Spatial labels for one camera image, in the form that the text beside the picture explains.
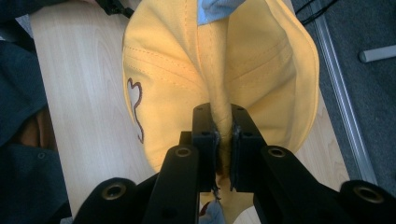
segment light wood tabletop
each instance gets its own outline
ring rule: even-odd
[[[285,0],[292,9],[290,0]],[[123,1],[136,8],[137,0]],[[128,20],[71,1],[31,15],[73,216],[101,182],[124,177],[140,183],[154,171],[135,135],[122,89],[122,36]],[[339,190],[348,180],[323,98],[316,121],[296,154],[317,180]],[[254,208],[236,223],[257,223]]]

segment black cable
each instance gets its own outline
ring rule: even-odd
[[[299,13],[301,10],[303,10],[304,8],[306,8],[307,6],[309,6],[311,3],[313,3],[316,0],[310,0],[308,1],[306,4],[304,4],[302,7],[300,7],[297,11],[296,14]],[[321,15],[323,15],[323,13],[325,13],[327,11],[327,9],[329,9],[332,5],[334,5],[336,2],[338,2],[338,0],[332,0],[326,7],[323,7],[321,10],[317,11],[316,13],[312,14],[311,16],[309,16],[307,19],[300,21],[302,25],[307,25],[310,22],[314,21],[316,18],[320,17]]]

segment yellow fabric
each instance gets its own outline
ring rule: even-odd
[[[192,109],[210,102],[230,223],[252,205],[250,194],[227,191],[230,104],[247,109],[269,145],[296,152],[316,115],[318,54],[281,0],[247,0],[230,18],[203,26],[196,17],[196,1],[140,3],[123,40],[124,94],[136,140],[156,171],[180,132],[191,129]]]

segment metal bar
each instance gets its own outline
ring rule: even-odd
[[[321,1],[318,0],[311,4],[311,8],[314,12],[316,12],[323,8],[323,5]],[[315,20],[315,25],[318,32],[320,46],[329,69],[338,106],[340,107],[341,116],[346,127],[347,137],[361,174],[361,179],[373,184],[377,184],[373,166],[361,136],[361,129],[359,127],[359,123],[356,120],[355,112],[349,99],[347,87],[343,79],[343,73],[335,53],[334,45],[332,44],[332,38],[325,16],[322,15],[321,17],[317,18]]]

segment gray carpet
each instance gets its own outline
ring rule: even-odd
[[[294,9],[308,0],[291,0]],[[321,0],[323,5],[331,2]],[[307,18],[310,7],[298,18]],[[358,53],[396,45],[396,1],[341,0],[326,13],[332,41],[344,81],[371,159],[378,185],[396,196],[396,58],[361,63]],[[305,26],[317,43],[320,56],[320,88],[351,179],[360,174],[336,102],[315,24]]]

